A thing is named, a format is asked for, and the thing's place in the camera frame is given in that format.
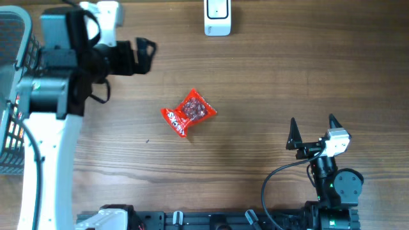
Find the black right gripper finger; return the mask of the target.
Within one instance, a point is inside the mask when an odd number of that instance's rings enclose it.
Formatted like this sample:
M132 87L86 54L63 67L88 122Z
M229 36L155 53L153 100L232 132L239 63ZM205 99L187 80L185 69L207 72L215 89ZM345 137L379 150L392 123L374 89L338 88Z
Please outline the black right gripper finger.
M329 114L328 116L330 128L342 128L343 126L338 122L336 117L333 114Z
M288 144L302 143L302 137L300 135L300 131L298 129L298 125L295 118L291 118L290 120L290 128L287 143Z

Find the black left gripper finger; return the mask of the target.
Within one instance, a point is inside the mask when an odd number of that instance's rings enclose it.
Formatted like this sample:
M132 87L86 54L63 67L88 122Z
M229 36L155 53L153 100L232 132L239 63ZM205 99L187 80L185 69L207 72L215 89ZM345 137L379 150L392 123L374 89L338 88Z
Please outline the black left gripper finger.
M139 60L136 64L136 74L147 74L151 68L151 59Z
M139 63L151 63L157 51L157 44L146 38L136 38L137 59Z

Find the red snack bag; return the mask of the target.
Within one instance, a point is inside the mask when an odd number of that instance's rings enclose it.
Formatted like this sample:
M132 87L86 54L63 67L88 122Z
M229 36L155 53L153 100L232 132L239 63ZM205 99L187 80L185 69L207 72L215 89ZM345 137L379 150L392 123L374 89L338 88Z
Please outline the red snack bag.
M160 112L181 138L187 137L189 127L217 114L217 111L194 88L177 108L162 108Z

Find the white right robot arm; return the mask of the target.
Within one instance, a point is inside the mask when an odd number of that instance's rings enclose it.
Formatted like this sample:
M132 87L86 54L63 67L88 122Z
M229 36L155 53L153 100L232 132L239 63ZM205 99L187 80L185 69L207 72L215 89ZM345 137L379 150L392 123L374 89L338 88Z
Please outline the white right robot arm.
M296 150L296 159L308 162L317 194L317 201L305 203L303 228L360 229L354 208L359 204L364 177L356 170L336 165L336 156L346 152L351 134L333 114L328 119L330 128L316 142L304 142L295 118L290 121L286 149Z

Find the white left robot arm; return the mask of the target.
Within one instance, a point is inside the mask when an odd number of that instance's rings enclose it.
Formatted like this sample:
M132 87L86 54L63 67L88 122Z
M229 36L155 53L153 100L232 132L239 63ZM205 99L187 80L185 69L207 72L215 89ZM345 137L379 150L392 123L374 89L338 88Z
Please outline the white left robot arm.
M40 69L17 85L24 129L24 180L19 229L73 229L72 174L85 103L109 75L150 71L156 44L116 39L124 10L117 1L67 3L41 17Z

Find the white barcode scanner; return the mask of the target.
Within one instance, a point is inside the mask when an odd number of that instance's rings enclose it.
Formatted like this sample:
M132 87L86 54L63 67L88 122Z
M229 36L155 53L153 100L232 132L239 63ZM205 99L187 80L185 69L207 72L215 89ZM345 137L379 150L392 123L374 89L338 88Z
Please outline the white barcode scanner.
M231 0L204 0L206 36L228 36L231 32Z

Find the grey plastic basket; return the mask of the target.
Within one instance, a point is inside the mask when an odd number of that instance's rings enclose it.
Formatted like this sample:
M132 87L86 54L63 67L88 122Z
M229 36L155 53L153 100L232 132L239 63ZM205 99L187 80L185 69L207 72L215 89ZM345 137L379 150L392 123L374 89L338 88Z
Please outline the grey plastic basket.
M17 84L36 68L40 43L30 15L19 6L1 7L1 174L22 175L24 130L15 120L19 111Z

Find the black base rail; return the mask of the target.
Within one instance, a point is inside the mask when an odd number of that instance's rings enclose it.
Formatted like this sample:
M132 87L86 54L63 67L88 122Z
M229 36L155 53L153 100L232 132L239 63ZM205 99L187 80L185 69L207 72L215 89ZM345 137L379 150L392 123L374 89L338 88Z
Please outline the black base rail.
M245 213L184 213L182 223L173 221L173 213L163 211L137 211L135 215L140 224L138 228L147 230L275 229L264 213L255 214L252 220L248 220ZM274 210L270 215L283 229L361 229L357 210L320 211L316 208L301 208L299 210Z

